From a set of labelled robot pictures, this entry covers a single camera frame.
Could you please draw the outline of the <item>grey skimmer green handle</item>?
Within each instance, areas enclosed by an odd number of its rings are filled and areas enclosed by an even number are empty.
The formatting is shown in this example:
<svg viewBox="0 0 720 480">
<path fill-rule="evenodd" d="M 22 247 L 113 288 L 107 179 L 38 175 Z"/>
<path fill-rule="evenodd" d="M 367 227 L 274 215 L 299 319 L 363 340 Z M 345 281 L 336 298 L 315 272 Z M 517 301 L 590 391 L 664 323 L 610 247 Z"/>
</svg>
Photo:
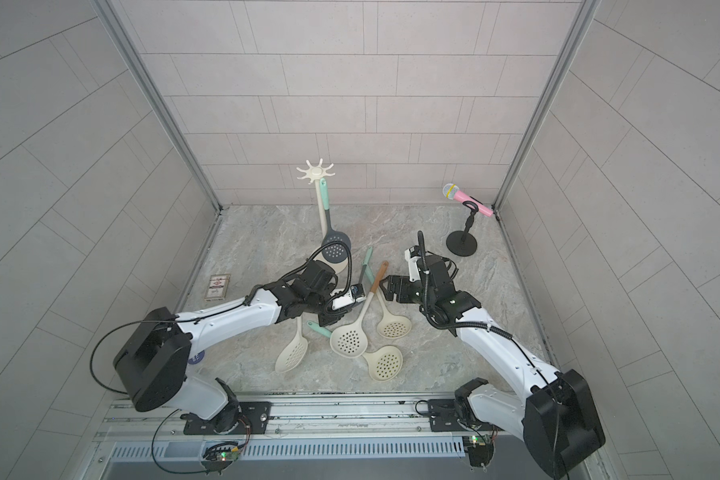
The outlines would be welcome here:
<svg viewBox="0 0 720 480">
<path fill-rule="evenodd" d="M 351 256 L 351 240 L 348 235 L 335 230 L 331 224 L 330 203 L 327 182 L 319 181 L 321 200 L 326 218 L 326 233 L 323 238 L 322 255 L 331 264 L 339 264 Z"/>
<path fill-rule="evenodd" d="M 369 265 L 370 259 L 372 257 L 372 254 L 373 254 L 373 246 L 369 246 L 366 250 L 364 259 L 361 264 L 360 275 L 359 275 L 359 280 L 358 280 L 358 285 L 360 287 L 362 287 L 363 289 L 364 289 L 363 282 L 366 278 L 366 271 L 368 269 L 368 265 Z"/>
</svg>

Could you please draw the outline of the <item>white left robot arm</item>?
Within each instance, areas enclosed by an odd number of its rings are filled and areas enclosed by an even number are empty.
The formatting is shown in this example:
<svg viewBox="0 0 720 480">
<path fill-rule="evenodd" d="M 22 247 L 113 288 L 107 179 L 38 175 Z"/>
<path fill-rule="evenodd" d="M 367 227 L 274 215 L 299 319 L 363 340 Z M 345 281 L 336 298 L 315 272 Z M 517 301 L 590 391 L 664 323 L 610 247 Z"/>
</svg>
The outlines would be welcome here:
<svg viewBox="0 0 720 480">
<path fill-rule="evenodd" d="M 217 432 L 233 429 L 242 414 L 229 385 L 206 381 L 188 370 L 189 359 L 246 331 L 316 314 L 328 324 L 352 308 L 351 286 L 337 288 L 334 270 L 310 260 L 274 282 L 258 285 L 244 298 L 206 311 L 150 312 L 115 355 L 113 367 L 138 412 L 161 406 L 192 413 Z"/>
</svg>

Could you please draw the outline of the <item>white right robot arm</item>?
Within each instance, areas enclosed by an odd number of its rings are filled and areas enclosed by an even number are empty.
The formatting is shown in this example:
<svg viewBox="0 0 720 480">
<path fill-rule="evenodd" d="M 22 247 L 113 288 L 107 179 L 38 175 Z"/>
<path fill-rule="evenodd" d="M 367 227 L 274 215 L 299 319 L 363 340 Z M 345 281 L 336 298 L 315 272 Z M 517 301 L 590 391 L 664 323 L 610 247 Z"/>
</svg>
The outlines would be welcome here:
<svg viewBox="0 0 720 480">
<path fill-rule="evenodd" d="M 494 321 L 470 293 L 455 287 L 445 258 L 412 248 L 409 272 L 389 275 L 380 288 L 389 302 L 416 304 L 428 323 L 477 351 L 509 384 L 499 392 L 482 378 L 455 393 L 463 423 L 492 424 L 522 440 L 549 477 L 562 479 L 605 443 L 586 379 L 538 358 Z"/>
</svg>

